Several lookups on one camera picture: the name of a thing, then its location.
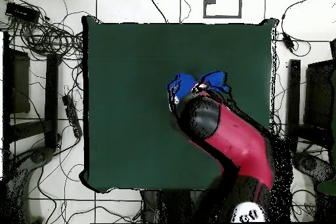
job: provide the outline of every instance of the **blue towel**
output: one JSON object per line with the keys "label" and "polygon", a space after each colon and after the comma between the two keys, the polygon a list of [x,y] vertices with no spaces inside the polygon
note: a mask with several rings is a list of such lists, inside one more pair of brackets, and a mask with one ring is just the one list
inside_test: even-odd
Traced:
{"label": "blue towel", "polygon": [[168,84],[168,94],[175,94],[174,102],[178,104],[187,94],[189,94],[197,83],[205,83],[209,89],[218,93],[228,93],[230,88],[225,85],[226,73],[225,72],[209,72],[202,75],[199,80],[195,80],[190,74],[177,74],[174,80]]}

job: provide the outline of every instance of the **white logo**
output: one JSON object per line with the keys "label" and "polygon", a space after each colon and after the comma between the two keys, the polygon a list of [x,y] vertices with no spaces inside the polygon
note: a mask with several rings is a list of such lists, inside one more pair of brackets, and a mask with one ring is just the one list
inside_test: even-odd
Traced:
{"label": "white logo", "polygon": [[236,206],[231,222],[266,222],[264,210],[256,203],[244,202]]}

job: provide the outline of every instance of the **dark green surface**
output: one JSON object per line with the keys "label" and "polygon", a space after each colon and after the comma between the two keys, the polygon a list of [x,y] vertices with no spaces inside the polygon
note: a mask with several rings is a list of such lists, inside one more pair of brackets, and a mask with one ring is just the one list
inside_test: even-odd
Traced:
{"label": "dark green surface", "polygon": [[100,190],[205,189],[218,163],[170,125],[175,74],[228,74],[237,105],[270,117],[271,31],[241,24],[89,24],[89,180]]}

